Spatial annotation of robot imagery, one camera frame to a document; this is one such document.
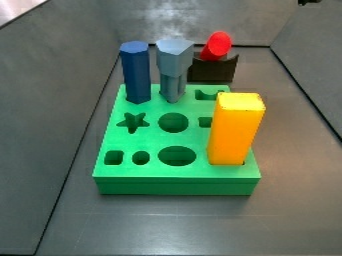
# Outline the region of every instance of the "yellow rectangular block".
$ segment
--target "yellow rectangular block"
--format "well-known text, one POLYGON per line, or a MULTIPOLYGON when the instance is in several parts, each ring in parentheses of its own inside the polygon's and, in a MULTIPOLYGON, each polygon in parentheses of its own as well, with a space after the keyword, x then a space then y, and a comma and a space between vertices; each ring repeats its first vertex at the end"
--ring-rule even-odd
POLYGON ((243 164, 265 110, 258 93, 218 94, 207 147, 210 164, 243 164))

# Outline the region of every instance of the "blue hexagonal prism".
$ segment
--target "blue hexagonal prism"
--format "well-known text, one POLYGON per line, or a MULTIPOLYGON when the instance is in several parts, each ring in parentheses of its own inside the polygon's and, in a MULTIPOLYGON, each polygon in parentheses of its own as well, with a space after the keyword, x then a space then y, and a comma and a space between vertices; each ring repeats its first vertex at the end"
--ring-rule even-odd
POLYGON ((127 101, 140 104, 151 100, 148 44, 126 42, 120 46, 127 101))

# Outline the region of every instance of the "shape sorter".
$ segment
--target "shape sorter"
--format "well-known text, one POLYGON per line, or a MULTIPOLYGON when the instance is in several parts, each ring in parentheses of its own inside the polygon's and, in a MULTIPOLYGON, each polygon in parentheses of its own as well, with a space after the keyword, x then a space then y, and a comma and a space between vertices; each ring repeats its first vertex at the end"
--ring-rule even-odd
POLYGON ((218 92, 191 85, 170 104, 151 86, 136 105, 120 86, 92 177, 102 194, 251 195, 261 172, 249 150, 245 164, 210 165, 206 147, 218 92))

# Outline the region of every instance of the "gray wall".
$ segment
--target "gray wall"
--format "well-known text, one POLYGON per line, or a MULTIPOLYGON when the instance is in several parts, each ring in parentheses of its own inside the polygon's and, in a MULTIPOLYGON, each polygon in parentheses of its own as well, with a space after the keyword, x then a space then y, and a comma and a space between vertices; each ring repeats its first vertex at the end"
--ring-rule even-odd
POLYGON ((54 0, 0 30, 0 254, 32 254, 118 44, 94 0, 54 0))
POLYGON ((342 1, 301 7, 271 45, 342 137, 342 1))
POLYGON ((270 46, 297 0, 107 0, 120 41, 183 37, 206 43, 216 30, 235 45, 270 46))

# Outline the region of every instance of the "red cylinder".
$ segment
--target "red cylinder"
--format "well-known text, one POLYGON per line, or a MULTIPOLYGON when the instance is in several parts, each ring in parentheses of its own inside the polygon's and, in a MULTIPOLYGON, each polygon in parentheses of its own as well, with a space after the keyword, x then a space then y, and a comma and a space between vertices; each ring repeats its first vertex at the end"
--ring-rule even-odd
POLYGON ((200 59, 216 61, 231 49, 230 35, 223 31, 216 31, 211 34, 204 48, 200 52, 200 59))

